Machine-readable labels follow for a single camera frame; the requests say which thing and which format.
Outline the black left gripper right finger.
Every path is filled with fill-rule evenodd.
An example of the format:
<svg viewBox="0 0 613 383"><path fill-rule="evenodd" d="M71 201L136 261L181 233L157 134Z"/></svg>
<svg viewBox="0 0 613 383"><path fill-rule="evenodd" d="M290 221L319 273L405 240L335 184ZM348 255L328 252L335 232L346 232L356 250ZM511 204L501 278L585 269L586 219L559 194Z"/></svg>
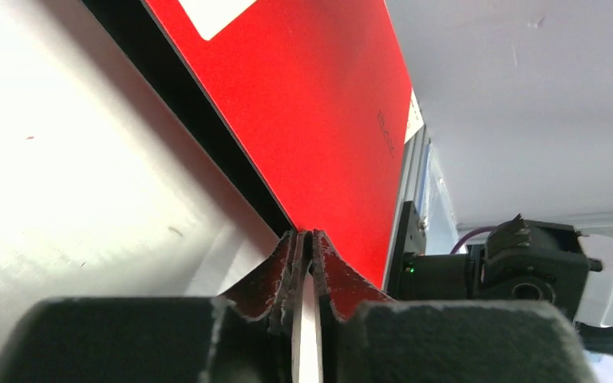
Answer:
<svg viewBox="0 0 613 383"><path fill-rule="evenodd" d="M325 382L593 382L570 322L534 301L390 298L312 233Z"/></svg>

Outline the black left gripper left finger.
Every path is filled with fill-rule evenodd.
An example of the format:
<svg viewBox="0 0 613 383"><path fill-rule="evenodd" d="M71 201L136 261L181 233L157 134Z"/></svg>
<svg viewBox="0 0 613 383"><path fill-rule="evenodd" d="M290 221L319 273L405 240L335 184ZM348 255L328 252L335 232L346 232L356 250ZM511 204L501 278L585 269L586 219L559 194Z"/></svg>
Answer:
<svg viewBox="0 0 613 383"><path fill-rule="evenodd" d="M35 304L0 382L289 382L299 236L215 297L67 297Z"/></svg>

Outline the red notebook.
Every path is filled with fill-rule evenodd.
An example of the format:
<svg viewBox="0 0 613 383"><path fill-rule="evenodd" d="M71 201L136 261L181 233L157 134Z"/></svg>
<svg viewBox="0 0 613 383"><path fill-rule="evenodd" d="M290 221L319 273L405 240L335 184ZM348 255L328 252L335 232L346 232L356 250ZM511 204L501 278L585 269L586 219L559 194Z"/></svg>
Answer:
<svg viewBox="0 0 613 383"><path fill-rule="evenodd" d="M88 1L280 240L222 294L204 376L292 382L314 271L326 378L383 301L412 85L383 1Z"/></svg>

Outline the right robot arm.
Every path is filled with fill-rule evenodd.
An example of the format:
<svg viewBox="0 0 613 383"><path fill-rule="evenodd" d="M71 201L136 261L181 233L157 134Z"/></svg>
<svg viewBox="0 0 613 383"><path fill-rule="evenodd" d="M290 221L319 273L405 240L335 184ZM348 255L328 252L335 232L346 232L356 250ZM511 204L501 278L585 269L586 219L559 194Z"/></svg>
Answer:
<svg viewBox="0 0 613 383"><path fill-rule="evenodd" d="M613 238L517 216L466 253L427 255L416 205L401 206L386 292L400 301L530 300L555 306L591 353L613 355Z"/></svg>

